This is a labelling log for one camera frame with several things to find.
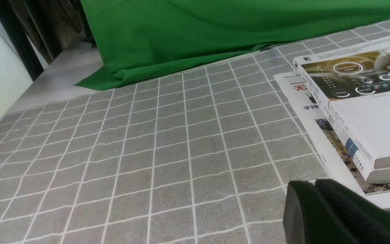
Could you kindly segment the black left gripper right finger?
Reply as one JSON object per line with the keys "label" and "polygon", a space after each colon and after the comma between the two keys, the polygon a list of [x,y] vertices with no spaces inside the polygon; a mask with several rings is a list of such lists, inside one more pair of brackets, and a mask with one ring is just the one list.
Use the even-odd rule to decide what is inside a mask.
{"label": "black left gripper right finger", "polygon": [[390,244],[390,212],[332,179],[316,180],[315,187],[361,244]]}

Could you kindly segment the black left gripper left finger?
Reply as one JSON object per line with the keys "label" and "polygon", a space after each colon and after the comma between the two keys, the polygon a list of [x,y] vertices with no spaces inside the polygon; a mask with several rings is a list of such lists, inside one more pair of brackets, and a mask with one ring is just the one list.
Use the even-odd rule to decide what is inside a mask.
{"label": "black left gripper left finger", "polygon": [[353,235],[310,182],[288,183],[283,227],[288,244],[353,244]]}

